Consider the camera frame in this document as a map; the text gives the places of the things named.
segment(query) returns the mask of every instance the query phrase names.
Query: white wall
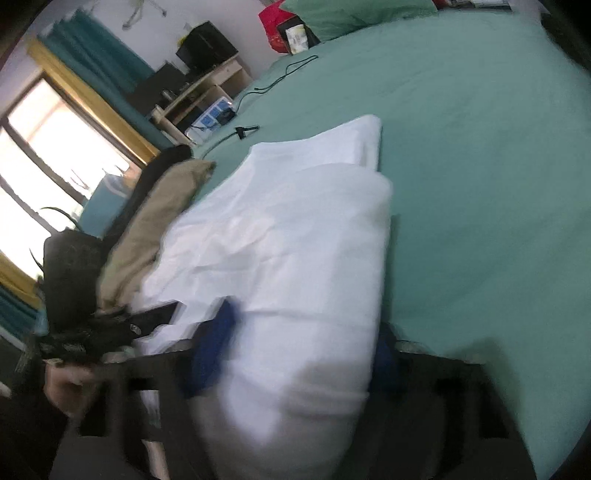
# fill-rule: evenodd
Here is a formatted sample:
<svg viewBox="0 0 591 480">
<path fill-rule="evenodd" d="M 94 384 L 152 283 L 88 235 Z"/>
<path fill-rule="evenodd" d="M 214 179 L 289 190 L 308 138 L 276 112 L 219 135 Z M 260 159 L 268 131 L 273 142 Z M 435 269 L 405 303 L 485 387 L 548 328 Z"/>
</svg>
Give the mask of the white wall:
<svg viewBox="0 0 591 480">
<path fill-rule="evenodd" d="M 207 20 L 234 44 L 254 78 L 280 56 L 267 43 L 258 18 L 264 8 L 259 0 L 158 0 L 158 3 L 168 11 L 166 17 L 163 18 L 159 10 L 146 2 L 142 19 L 124 31 L 121 26 L 134 10 L 132 0 L 90 3 L 89 0 L 53 0 L 31 24 L 0 70 L 0 114 L 40 73 L 35 62 L 27 56 L 27 39 L 83 5 L 87 8 L 94 5 L 95 18 L 154 69 L 165 61 L 182 68 L 183 63 L 175 52 L 178 40 L 187 34 L 185 24 L 194 27 Z"/>
<path fill-rule="evenodd" d="M 167 16 L 145 2 L 142 19 L 130 30 L 123 23 L 134 10 L 131 0 L 98 0 L 94 17 L 113 32 L 153 69 L 165 61 L 184 68 L 175 55 L 177 42 L 190 28 L 209 20 L 238 49 L 253 77 L 258 77 L 280 55 L 268 44 L 258 18 L 264 8 L 260 0 L 157 0 Z"/>
</svg>

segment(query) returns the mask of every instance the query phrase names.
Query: blue fabric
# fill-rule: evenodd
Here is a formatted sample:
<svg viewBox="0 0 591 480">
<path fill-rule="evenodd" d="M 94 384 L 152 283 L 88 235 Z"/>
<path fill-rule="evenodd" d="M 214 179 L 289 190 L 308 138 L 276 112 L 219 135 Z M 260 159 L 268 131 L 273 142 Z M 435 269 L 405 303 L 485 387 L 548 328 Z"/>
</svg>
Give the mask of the blue fabric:
<svg viewBox="0 0 591 480">
<path fill-rule="evenodd" d="M 0 326 L 20 341 L 31 332 L 37 311 L 0 286 Z"/>
<path fill-rule="evenodd" d="M 153 69 L 100 23 L 78 10 L 39 40 L 152 145 L 161 150 L 172 145 L 124 97 Z"/>
<path fill-rule="evenodd" d="M 84 233 L 102 238 L 131 194 L 122 177 L 107 174 L 96 187 L 80 215 L 78 224 Z"/>
</svg>

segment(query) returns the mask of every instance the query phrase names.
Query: bed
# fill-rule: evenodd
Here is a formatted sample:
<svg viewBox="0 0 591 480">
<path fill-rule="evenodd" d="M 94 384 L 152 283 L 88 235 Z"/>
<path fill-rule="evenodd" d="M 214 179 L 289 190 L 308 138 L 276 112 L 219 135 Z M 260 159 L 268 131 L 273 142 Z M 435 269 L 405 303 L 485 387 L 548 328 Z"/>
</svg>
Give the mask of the bed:
<svg viewBox="0 0 591 480">
<path fill-rule="evenodd" d="M 196 201 L 259 142 L 307 138 L 371 113 L 394 185 L 382 317 L 438 355 L 487 365 L 537 475 L 564 461 L 591 417 L 591 82 L 540 25 L 443 11 L 366 28 L 277 61 L 318 59 L 211 150 Z"/>
</svg>

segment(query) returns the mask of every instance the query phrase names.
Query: window frame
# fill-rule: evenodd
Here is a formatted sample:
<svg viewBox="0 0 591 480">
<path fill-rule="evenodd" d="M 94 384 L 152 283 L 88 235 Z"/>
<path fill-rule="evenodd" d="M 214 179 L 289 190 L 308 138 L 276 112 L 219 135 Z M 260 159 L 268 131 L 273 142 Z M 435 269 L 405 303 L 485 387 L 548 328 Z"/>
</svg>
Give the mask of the window frame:
<svg viewBox="0 0 591 480">
<path fill-rule="evenodd" d="M 22 100 L 33 90 L 40 82 L 45 81 L 61 97 L 61 99 L 72 109 L 72 111 L 89 127 L 94 129 L 99 135 L 113 145 L 125 158 L 139 168 L 144 168 L 145 164 L 136 157 L 126 146 L 123 145 L 111 132 L 104 128 L 95 118 L 86 112 L 76 101 L 74 101 L 55 81 L 45 72 L 38 75 L 10 104 L 8 109 L 0 116 L 0 131 L 4 130 L 16 146 L 31 160 L 51 181 L 68 194 L 76 203 L 84 206 L 87 199 L 72 187 L 64 178 L 58 175 L 53 169 L 35 152 L 29 142 L 10 124 L 9 116 Z M 31 218 L 41 225 L 49 233 L 56 231 L 43 217 L 41 217 L 32 207 L 22 200 L 12 189 L 9 183 L 0 176 L 0 189 L 4 190 Z"/>
</svg>

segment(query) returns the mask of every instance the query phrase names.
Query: hand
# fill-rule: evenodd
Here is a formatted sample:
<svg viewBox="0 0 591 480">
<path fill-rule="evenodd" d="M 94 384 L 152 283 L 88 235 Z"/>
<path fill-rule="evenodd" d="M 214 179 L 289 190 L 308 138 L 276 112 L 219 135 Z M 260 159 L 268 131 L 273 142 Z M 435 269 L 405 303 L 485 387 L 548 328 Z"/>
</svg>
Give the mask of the hand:
<svg viewBox="0 0 591 480">
<path fill-rule="evenodd" d="M 80 408 L 84 387 L 89 385 L 93 378 L 92 369 L 89 367 L 56 367 L 47 364 L 43 392 L 53 406 L 71 416 Z"/>
</svg>

